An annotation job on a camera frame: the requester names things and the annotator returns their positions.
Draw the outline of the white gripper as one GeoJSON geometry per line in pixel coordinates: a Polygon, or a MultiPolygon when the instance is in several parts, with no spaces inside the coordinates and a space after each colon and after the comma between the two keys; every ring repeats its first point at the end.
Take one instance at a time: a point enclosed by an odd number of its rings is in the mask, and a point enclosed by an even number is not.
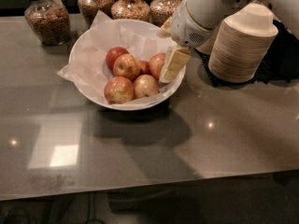
{"type": "Polygon", "coordinates": [[[200,47],[211,37],[215,25],[214,8],[213,0],[182,0],[173,17],[157,31],[158,37],[171,36],[179,44],[166,52],[159,77],[161,82],[170,83],[187,65],[192,57],[189,47],[200,47]]]}

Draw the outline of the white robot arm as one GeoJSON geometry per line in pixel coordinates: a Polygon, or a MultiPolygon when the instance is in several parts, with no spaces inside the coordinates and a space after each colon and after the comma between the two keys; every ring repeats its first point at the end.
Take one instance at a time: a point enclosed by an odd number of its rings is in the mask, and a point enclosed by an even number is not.
{"type": "Polygon", "coordinates": [[[208,62],[217,78],[243,83],[251,80],[278,34],[273,19],[299,36],[299,0],[182,0],[158,36],[177,45],[169,49],[160,80],[174,80],[215,29],[219,32],[208,62]]]}

